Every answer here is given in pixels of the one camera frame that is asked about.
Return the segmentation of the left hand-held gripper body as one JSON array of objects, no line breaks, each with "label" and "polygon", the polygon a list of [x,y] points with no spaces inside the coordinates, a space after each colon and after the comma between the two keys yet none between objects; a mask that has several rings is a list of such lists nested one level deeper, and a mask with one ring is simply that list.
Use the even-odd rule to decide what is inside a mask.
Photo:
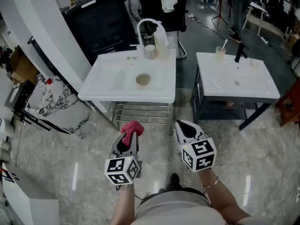
[{"label": "left hand-held gripper body", "polygon": [[105,176],[114,185],[133,184],[141,177],[142,161],[138,153],[130,153],[130,147],[122,154],[110,154],[105,161]]}]

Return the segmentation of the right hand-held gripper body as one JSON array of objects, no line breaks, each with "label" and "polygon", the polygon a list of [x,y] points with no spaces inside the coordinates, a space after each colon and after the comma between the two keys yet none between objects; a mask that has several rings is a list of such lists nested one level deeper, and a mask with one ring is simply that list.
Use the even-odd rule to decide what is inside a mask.
[{"label": "right hand-held gripper body", "polygon": [[203,134],[200,137],[187,137],[186,144],[178,142],[178,156],[192,171],[211,168],[216,160],[216,146],[212,138]]}]

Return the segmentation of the red cloth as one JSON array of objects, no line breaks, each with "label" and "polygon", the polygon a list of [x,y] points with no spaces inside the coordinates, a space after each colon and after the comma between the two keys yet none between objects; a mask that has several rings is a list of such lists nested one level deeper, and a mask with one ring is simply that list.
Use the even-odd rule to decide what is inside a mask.
[{"label": "red cloth", "polygon": [[122,134],[126,134],[123,138],[122,138],[122,142],[127,146],[130,147],[131,144],[131,138],[132,138],[132,134],[134,132],[136,132],[137,136],[141,136],[144,132],[144,127],[136,120],[130,121],[127,124],[124,124],[121,127],[120,132]]}]

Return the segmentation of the brown bowl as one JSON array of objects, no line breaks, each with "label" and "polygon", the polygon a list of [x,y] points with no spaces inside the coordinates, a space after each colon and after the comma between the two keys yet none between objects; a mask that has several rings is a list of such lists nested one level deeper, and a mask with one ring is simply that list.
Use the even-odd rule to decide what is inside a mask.
[{"label": "brown bowl", "polygon": [[149,74],[143,73],[139,74],[135,79],[138,89],[143,89],[151,82],[151,76]]}]

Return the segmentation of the person's left forearm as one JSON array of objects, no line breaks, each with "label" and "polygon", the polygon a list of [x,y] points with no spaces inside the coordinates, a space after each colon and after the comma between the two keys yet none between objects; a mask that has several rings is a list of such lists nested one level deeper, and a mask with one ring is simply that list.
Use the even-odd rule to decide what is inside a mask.
[{"label": "person's left forearm", "polygon": [[135,220],[134,184],[121,185],[119,196],[111,218],[111,225],[131,225]]}]

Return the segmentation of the person's right forearm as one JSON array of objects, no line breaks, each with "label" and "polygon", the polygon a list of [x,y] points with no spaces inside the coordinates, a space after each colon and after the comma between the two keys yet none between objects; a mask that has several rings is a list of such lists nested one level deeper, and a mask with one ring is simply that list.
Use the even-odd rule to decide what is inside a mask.
[{"label": "person's right forearm", "polygon": [[199,171],[198,176],[208,194],[212,208],[217,210],[225,221],[237,224],[241,219],[250,217],[239,207],[232,193],[211,169]]}]

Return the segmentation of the black washbasin stand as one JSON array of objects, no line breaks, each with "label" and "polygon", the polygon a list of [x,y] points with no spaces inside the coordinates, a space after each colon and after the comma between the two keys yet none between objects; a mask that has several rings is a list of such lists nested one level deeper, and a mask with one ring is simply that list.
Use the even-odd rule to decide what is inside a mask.
[{"label": "black washbasin stand", "polygon": [[242,131],[275,101],[275,98],[205,95],[204,79],[200,69],[197,69],[190,103],[194,123],[200,120],[244,120],[239,125],[239,131]]}]

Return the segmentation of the metal rack under sink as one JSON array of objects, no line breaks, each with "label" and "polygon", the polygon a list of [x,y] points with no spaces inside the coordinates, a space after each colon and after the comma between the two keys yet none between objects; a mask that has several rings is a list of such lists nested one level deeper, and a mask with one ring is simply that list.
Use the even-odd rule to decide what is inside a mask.
[{"label": "metal rack under sink", "polygon": [[127,123],[136,120],[143,125],[165,126],[173,134],[173,104],[153,102],[116,102],[112,121]]}]

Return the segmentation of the person's black shoe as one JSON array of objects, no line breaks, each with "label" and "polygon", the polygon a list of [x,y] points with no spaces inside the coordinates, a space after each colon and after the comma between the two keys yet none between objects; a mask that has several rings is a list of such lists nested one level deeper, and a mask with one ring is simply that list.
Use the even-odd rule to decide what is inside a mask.
[{"label": "person's black shoe", "polygon": [[178,174],[173,173],[170,177],[170,183],[167,185],[167,190],[178,190],[180,188],[180,178]]}]

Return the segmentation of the person's white shirt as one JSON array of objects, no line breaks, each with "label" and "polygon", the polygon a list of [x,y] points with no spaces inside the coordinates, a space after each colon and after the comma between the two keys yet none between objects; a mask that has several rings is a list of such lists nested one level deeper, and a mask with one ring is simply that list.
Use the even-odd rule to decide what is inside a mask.
[{"label": "person's white shirt", "polygon": [[141,204],[132,225],[268,225],[268,222],[246,217],[236,224],[229,223],[204,196],[172,191],[158,194]]}]

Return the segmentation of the marble slab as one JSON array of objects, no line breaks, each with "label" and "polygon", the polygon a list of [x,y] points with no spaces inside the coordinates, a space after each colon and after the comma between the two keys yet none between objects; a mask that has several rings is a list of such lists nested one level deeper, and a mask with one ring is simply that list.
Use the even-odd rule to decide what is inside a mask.
[{"label": "marble slab", "polygon": [[56,130],[84,138],[90,109],[58,76],[50,79],[51,84],[37,82],[25,111]]}]

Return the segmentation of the white sink with drainboard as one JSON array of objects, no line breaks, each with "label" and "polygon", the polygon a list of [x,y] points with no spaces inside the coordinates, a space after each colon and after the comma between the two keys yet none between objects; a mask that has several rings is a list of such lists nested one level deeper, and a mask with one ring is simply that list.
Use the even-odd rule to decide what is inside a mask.
[{"label": "white sink with drainboard", "polygon": [[[135,79],[149,74],[151,82],[138,89]],[[78,97],[83,101],[125,101],[172,104],[175,101],[176,51],[169,59],[149,60],[136,50],[98,55]]]}]

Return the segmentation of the white washbasin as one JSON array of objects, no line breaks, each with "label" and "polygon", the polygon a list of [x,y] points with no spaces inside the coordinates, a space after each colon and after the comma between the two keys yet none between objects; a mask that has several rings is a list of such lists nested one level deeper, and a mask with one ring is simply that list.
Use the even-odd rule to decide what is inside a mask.
[{"label": "white washbasin", "polygon": [[224,55],[216,61],[214,53],[196,54],[204,94],[209,96],[253,97],[279,99],[278,89],[262,60],[256,60],[259,68],[251,67],[250,58],[234,61],[234,55]]}]

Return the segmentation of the translucent cup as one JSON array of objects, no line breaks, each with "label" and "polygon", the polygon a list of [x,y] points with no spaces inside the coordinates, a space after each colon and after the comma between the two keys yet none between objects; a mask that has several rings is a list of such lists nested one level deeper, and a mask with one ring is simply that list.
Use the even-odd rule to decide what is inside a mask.
[{"label": "translucent cup", "polygon": [[215,52],[215,59],[216,61],[222,61],[223,57],[225,55],[226,49],[223,48],[222,46],[217,46],[216,47],[216,52]]}]

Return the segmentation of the white mug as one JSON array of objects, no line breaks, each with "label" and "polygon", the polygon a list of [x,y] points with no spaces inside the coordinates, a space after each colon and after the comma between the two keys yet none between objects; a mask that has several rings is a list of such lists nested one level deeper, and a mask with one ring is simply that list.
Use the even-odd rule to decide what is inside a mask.
[{"label": "white mug", "polygon": [[157,57],[156,47],[154,45],[146,45],[144,47],[145,58],[154,60]]}]

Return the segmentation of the detergent bottle with orange label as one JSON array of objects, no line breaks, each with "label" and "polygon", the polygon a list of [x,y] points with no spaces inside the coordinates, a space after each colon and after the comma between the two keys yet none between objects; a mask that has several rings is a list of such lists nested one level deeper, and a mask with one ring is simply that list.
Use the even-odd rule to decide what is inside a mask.
[{"label": "detergent bottle with orange label", "polygon": [[154,40],[155,40],[155,47],[157,51],[157,57],[161,61],[166,61],[169,58],[169,49],[168,49],[168,42],[166,33],[161,28],[157,27],[156,31],[154,32]]}]

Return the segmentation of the black faucet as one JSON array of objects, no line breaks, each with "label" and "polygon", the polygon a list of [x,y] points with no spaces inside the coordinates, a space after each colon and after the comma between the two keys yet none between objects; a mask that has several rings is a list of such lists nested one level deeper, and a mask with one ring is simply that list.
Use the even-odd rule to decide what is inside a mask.
[{"label": "black faucet", "polygon": [[234,61],[235,61],[236,63],[239,63],[240,58],[241,58],[242,55],[243,55],[243,57],[244,57],[245,59],[248,58],[248,56],[247,56],[247,55],[245,54],[245,52],[243,51],[244,49],[249,50],[249,48],[248,48],[244,43],[240,42],[240,43],[239,43],[239,48],[238,48],[238,50],[237,50],[237,53],[236,53],[236,56],[235,56],[235,59],[234,59]]}]

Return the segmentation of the white box cabinet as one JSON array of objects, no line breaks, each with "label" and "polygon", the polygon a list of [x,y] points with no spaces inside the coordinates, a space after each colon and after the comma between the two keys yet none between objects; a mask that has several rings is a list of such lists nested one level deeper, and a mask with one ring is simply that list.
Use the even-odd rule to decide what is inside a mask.
[{"label": "white box cabinet", "polygon": [[21,169],[5,163],[2,169],[4,195],[25,225],[60,225],[55,195],[40,187]]}]

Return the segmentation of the black cabinet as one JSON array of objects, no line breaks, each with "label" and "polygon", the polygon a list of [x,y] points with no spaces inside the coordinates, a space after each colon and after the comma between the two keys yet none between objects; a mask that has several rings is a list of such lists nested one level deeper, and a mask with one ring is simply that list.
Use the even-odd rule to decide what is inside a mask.
[{"label": "black cabinet", "polygon": [[126,0],[78,0],[63,17],[90,64],[104,53],[132,50],[137,36]]}]

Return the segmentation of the red tripod stand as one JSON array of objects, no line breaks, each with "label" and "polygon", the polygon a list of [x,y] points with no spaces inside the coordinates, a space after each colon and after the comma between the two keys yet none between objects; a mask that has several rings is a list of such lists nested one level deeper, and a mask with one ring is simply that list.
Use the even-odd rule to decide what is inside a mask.
[{"label": "red tripod stand", "polygon": [[223,19],[223,17],[221,16],[221,12],[222,12],[222,2],[223,2],[223,0],[218,0],[219,1],[219,13],[218,13],[218,15],[216,16],[216,17],[213,17],[212,19],[211,19],[211,21],[213,22],[213,20],[214,19],[217,19],[217,24],[215,24],[214,22],[213,22],[213,24],[216,26],[216,28],[218,28],[218,25],[219,25],[219,22],[220,22],[220,20],[222,20],[226,25],[228,25],[228,23]]}]

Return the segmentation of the cardboard box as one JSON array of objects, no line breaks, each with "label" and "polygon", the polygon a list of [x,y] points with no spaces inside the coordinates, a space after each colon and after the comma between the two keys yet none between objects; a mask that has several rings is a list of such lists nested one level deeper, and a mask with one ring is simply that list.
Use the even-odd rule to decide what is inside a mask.
[{"label": "cardboard box", "polygon": [[39,71],[31,63],[22,49],[17,46],[10,57],[10,65],[12,67],[11,78],[19,83],[30,81],[36,83],[36,77]]}]

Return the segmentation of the black chair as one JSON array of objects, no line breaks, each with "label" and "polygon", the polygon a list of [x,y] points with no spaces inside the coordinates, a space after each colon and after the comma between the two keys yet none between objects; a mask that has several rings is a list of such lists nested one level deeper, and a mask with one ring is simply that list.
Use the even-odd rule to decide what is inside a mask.
[{"label": "black chair", "polygon": [[140,0],[141,18],[151,18],[162,23],[169,41],[168,48],[176,50],[176,58],[183,59],[187,53],[179,41],[179,33],[186,31],[185,14],[187,0],[178,0],[172,12],[164,12],[161,0]]}]

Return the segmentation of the white side table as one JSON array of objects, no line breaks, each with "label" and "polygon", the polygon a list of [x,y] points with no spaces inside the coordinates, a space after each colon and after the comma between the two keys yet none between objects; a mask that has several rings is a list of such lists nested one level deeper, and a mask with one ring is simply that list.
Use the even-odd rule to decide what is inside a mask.
[{"label": "white side table", "polygon": [[244,24],[242,26],[242,30],[244,30],[247,22],[248,22],[248,19],[249,19],[249,16],[251,14],[251,11],[256,8],[256,9],[259,9],[261,11],[261,16],[260,16],[260,20],[259,20],[259,28],[258,28],[258,33],[257,35],[260,36],[260,31],[261,31],[261,27],[262,27],[262,21],[263,21],[263,15],[264,14],[268,14],[268,12],[262,8],[261,6],[257,5],[256,3],[254,2],[251,2],[250,5],[249,5],[249,10],[248,10],[248,13],[246,15],[246,18],[245,18],[245,21],[244,21]]}]

